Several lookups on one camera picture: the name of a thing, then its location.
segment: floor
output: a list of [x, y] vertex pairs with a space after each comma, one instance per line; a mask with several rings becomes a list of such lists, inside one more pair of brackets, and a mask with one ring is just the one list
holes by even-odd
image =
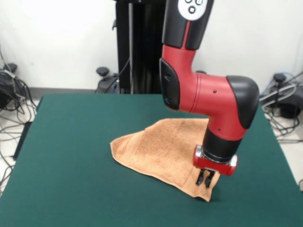
[[[28, 121], [29, 119], [34, 119], [34, 112], [32, 108], [26, 108], [24, 107], [25, 114], [19, 114], [19, 119], [17, 118], [16, 112], [8, 112], [8, 111], [2, 111], [0, 113], [0, 150], [5, 157], [6, 161], [13, 166], [15, 164], [13, 158], [11, 157], [14, 155], [19, 137], [21, 136], [21, 132], [23, 130], [23, 126], [19, 125], [16, 127], [8, 128], [5, 131], [1, 131], [3, 128], [17, 125], [17, 122], [21, 121]], [[303, 114], [299, 116], [301, 122], [303, 122]], [[279, 118], [277, 119], [282, 125], [284, 126], [291, 126], [293, 125], [293, 121]], [[301, 123], [293, 133], [288, 135], [286, 139], [303, 139], [303, 123]], [[296, 143], [296, 144], [281, 144], [282, 150], [284, 152], [284, 155], [288, 161], [288, 164], [292, 170], [292, 173], [294, 175], [294, 179], [299, 184], [299, 182], [303, 179], [303, 143]], [[8, 168], [8, 165], [5, 163], [3, 158], [0, 156], [0, 181], [3, 177], [6, 177], [10, 173], [10, 168]], [[4, 184], [0, 187], [0, 194], [1, 191], [4, 191], [5, 186], [7, 184], [7, 180], [4, 182]]]

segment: button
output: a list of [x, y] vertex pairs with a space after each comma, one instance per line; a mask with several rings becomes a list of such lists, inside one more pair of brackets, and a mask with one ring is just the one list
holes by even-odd
[[201, 5], [202, 2], [203, 2], [203, 0], [196, 0], [196, 4], [197, 4], [197, 5]]
[[190, 6], [190, 7], [188, 8], [188, 11], [189, 11], [189, 13], [193, 14], [193, 13], [195, 13], [196, 8], [195, 8], [194, 6]]

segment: black joint cover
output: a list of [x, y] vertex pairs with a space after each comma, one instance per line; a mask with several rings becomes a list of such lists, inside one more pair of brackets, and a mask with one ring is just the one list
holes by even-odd
[[181, 48], [187, 20], [178, 10], [178, 1], [167, 0], [165, 8], [162, 42], [165, 45]]
[[161, 89], [164, 103], [172, 110], [179, 110], [180, 85], [179, 79], [174, 69], [160, 59]]
[[210, 17], [214, 0], [208, 0], [204, 15], [190, 23], [190, 28], [186, 41], [186, 48], [190, 50], [197, 50], [202, 42], [208, 19]]
[[236, 97], [240, 123], [243, 128], [249, 129], [259, 105], [259, 88], [256, 82], [248, 77], [226, 78]]
[[214, 162], [228, 163], [237, 152], [240, 143], [241, 140], [221, 139], [207, 128], [203, 140], [203, 152], [208, 159]]

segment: wire bundle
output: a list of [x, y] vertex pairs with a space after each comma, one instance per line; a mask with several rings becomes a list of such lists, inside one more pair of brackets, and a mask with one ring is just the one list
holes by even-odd
[[297, 111], [298, 107], [296, 106], [294, 108], [294, 116], [293, 116], [293, 123], [291, 126], [284, 126], [282, 125], [279, 121], [277, 121], [277, 118], [282, 117], [281, 115], [278, 114], [279, 112], [279, 104], [282, 100], [289, 98], [292, 96], [298, 87], [303, 86], [303, 83], [291, 83], [293, 80], [297, 80], [298, 77], [302, 76], [303, 72], [299, 73], [296, 76], [292, 76], [291, 79], [289, 79], [287, 82], [285, 82], [286, 86], [277, 89], [276, 91], [270, 92], [269, 94], [265, 95], [266, 92], [270, 91], [273, 86], [270, 86], [273, 82], [273, 80], [269, 83], [267, 86], [266, 90], [262, 93], [260, 101], [266, 101], [267, 99], [271, 98], [270, 101], [268, 102], [263, 102], [262, 108], [265, 113], [265, 116], [267, 120], [270, 123], [270, 126], [278, 131], [278, 134], [276, 135], [277, 140], [280, 143], [300, 143], [303, 142], [303, 140], [288, 140], [285, 139], [284, 137], [291, 134], [292, 132], [295, 131], [295, 129], [299, 126], [300, 120], [297, 116]]
[[[9, 136], [9, 139], [0, 138], [0, 161], [3, 161], [7, 168], [4, 170], [3, 175], [0, 174], [0, 196], [3, 193], [4, 183], [10, 177], [14, 165], [10, 164], [9, 158], [12, 156], [4, 156], [1, 152], [2, 143], [14, 140], [18, 144], [18, 139], [21, 132], [7, 131], [8, 129], [16, 129], [19, 126], [25, 125], [30, 122], [33, 115], [36, 115], [36, 105], [31, 97], [27, 84], [15, 75], [17, 66], [15, 64], [7, 64], [4, 59], [0, 48], [0, 57], [4, 62], [3, 69], [0, 69], [0, 118], [10, 122], [11, 124], [3, 127], [0, 123], [0, 136]], [[7, 115], [16, 114], [16, 119], [11, 119]]]

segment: white wall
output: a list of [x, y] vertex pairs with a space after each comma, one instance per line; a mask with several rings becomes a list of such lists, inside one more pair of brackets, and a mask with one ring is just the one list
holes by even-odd
[[[302, 0], [215, 0], [194, 62], [246, 75], [263, 89], [274, 72], [303, 69]], [[31, 87], [96, 87], [98, 66], [117, 71], [113, 0], [1, 0], [0, 43]]]

